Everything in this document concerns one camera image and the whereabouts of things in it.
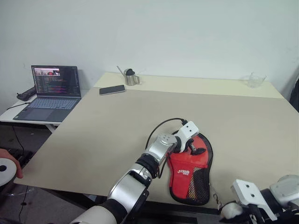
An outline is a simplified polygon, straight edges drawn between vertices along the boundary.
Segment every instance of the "cable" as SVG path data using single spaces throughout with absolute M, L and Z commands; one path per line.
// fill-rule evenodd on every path
M 168 120 L 163 121 L 163 122 L 160 123 L 157 127 L 155 127 L 155 129 L 150 133 L 149 138 L 148 138 L 148 140 L 146 141 L 145 149 L 148 147 L 150 138 L 151 138 L 152 134 L 155 132 L 155 130 L 157 130 L 162 124 L 164 124 L 164 123 L 166 123 L 166 122 L 168 122 L 168 121 L 171 121 L 171 120 L 180 120 L 180 121 L 182 121 L 182 124 L 183 124 L 183 125 L 185 125 L 185 124 L 188 122 L 187 120 L 182 119 L 182 118 L 171 118 L 171 119 L 168 119 Z
M 161 178 L 162 173 L 163 173 L 163 170 L 164 170 L 164 166 L 165 166 L 167 160 L 170 158 L 170 155 L 171 155 L 172 153 L 173 153 L 173 151 L 171 151 L 170 153 L 168 153 L 168 155 L 167 155 L 167 157 L 166 157 L 166 159 L 165 159 L 165 161 L 164 161 L 164 163 L 163 163 L 161 172 L 160 172 L 160 170 L 158 170 L 158 178 L 159 178 L 159 179 Z
M 26 199 L 26 195 L 27 195 L 27 190 L 28 190 L 28 186 L 26 187 L 26 192 L 25 192 L 25 196 L 24 196 L 24 199 L 23 199 L 23 202 L 21 203 L 21 210 L 19 212 L 19 222 L 21 222 L 21 213 L 23 211 L 23 208 L 25 205 L 27 205 L 27 203 L 25 202 L 25 199 Z
M 24 104 L 30 104 L 30 103 L 31 103 L 31 102 L 27 102 L 27 103 L 19 104 L 19 105 L 16 105 L 16 106 L 22 106 L 22 105 L 24 105 Z M 11 107 L 7 108 L 6 110 L 11 109 L 11 108 L 14 108 L 14 107 L 16 107 L 16 106 L 11 106 Z
M 25 150 L 24 150 L 24 147 L 23 147 L 23 145 L 20 143 L 20 140 L 18 139 L 17 132 L 15 132 L 14 126 L 12 126 L 12 128 L 13 128 L 14 135 L 15 135 L 15 137 L 17 138 L 18 143 L 19 143 L 20 146 L 22 147 L 22 150 L 23 150 L 22 155 L 24 155 L 24 154 L 25 154 L 25 152 L 24 152 L 24 151 L 25 151 Z

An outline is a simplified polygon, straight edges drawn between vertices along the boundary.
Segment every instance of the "black mesh pocket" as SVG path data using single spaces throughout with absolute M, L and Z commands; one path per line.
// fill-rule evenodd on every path
M 206 204 L 210 199 L 210 188 L 206 179 L 206 169 L 194 168 L 194 173 L 189 185 L 187 199 L 196 204 Z

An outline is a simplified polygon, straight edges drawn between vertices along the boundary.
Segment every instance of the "robotic arm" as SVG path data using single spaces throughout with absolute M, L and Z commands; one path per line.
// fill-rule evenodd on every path
M 133 166 L 112 187 L 107 201 L 93 206 L 73 220 L 71 224 L 120 224 L 129 214 L 137 212 L 145 203 L 152 179 L 166 155 L 170 152 L 184 151 L 188 140 L 199 133 L 196 125 L 189 121 L 179 131 L 172 134 L 160 134 L 145 150 Z

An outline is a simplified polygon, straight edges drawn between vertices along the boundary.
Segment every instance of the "black phone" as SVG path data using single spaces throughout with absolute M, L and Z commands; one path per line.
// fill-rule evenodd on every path
M 110 86 L 106 88 L 100 88 L 100 95 L 108 95 L 118 92 L 124 92 L 126 91 L 124 85 L 116 85 L 116 86 Z

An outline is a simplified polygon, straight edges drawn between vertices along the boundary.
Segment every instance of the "clear glass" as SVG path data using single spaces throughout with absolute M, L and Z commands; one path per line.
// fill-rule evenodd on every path
M 257 75 L 254 72 L 251 73 L 249 80 L 248 80 L 248 86 L 250 88 L 257 88 L 259 87 L 263 81 L 266 79 L 266 76 Z

